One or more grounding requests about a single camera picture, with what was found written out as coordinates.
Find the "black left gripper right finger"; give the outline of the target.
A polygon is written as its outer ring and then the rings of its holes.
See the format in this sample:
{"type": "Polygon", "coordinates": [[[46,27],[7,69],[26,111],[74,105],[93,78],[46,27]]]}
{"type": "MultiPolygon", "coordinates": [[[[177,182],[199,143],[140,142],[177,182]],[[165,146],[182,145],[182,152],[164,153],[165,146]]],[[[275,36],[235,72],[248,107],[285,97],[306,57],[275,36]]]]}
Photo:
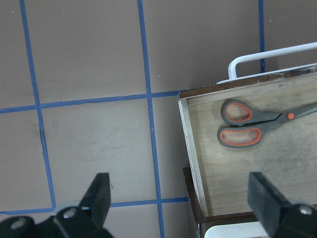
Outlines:
{"type": "Polygon", "coordinates": [[[288,200],[261,172],[250,172],[248,204],[271,238],[315,238],[317,209],[288,200]]]}

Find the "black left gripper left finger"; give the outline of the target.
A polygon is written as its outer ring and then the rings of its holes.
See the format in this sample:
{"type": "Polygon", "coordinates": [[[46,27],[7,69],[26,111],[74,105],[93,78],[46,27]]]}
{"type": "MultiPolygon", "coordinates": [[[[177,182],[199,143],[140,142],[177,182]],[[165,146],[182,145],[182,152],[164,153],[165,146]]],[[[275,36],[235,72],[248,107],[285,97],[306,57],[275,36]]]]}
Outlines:
{"type": "Polygon", "coordinates": [[[103,228],[110,208],[108,173],[98,173],[77,206],[61,209],[53,222],[63,238],[109,238],[103,228]]]}

